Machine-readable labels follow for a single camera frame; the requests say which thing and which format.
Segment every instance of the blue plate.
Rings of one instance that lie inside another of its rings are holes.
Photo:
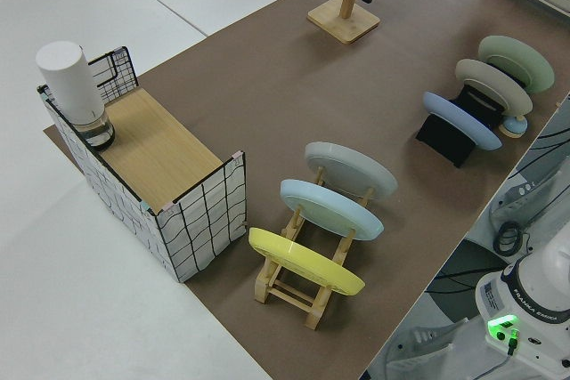
[[[424,106],[430,113],[462,131],[480,149],[496,150],[502,145],[501,140],[489,128],[445,98],[434,93],[424,93]]]
[[[293,211],[300,207],[300,215],[309,222],[343,237],[355,230],[354,239],[373,240],[384,230],[382,222],[363,206],[311,182],[283,180],[281,199]]]

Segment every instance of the brown mat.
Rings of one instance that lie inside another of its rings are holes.
[[[355,242],[346,267],[366,282],[332,296],[314,332],[305,314],[253,299],[263,259],[240,239],[188,287],[276,379],[356,379],[411,308],[567,94],[567,18],[532,0],[374,0],[378,28],[342,45],[306,19],[327,0],[280,0],[145,73],[141,85],[218,157],[247,153],[248,222],[279,231],[286,178],[309,180],[304,148],[331,141],[386,166],[400,183],[371,211],[386,230]],[[544,53],[557,83],[533,97],[530,130],[476,150],[461,169],[414,139],[429,90],[460,90],[458,60],[488,35]],[[338,243],[307,227],[299,242],[331,255]]]

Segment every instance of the wooden shelf board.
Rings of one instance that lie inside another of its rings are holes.
[[[115,141],[101,156],[155,213],[222,164],[142,88],[106,110]]]

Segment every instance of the wooden base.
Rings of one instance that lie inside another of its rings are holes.
[[[322,180],[323,169],[320,166],[314,182],[319,186],[324,184]],[[361,206],[367,206],[373,189],[369,189],[366,195],[360,200]],[[281,231],[284,238],[295,242],[297,236],[305,223],[305,219],[300,215],[301,208],[297,208],[287,226]],[[353,242],[355,231],[351,230],[348,236],[342,238],[338,243],[337,250],[332,257],[332,261],[336,264],[343,265],[348,254],[348,250]],[[280,281],[279,274],[282,266],[278,263],[265,258],[264,267],[261,269],[256,278],[255,298],[260,303],[265,303],[269,294],[279,297],[287,303],[293,304],[302,311],[306,311],[305,326],[316,329],[321,317],[327,308],[332,290],[329,287],[320,287],[315,298],[306,295],[301,291]]]
[[[342,18],[342,3],[343,0],[329,0],[310,11],[307,18],[343,44],[351,44],[380,23],[380,18],[357,4],[348,18]]]
[[[222,164],[142,88],[105,109],[116,136],[101,157],[155,213]]]

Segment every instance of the black grid pattern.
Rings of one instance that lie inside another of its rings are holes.
[[[107,103],[138,86],[128,50],[89,63]],[[178,281],[201,271],[246,231],[245,154],[234,157],[155,214],[58,110],[47,85],[37,88],[87,182]]]
[[[159,229],[180,280],[206,268],[245,233],[245,177],[241,153],[159,213]]]

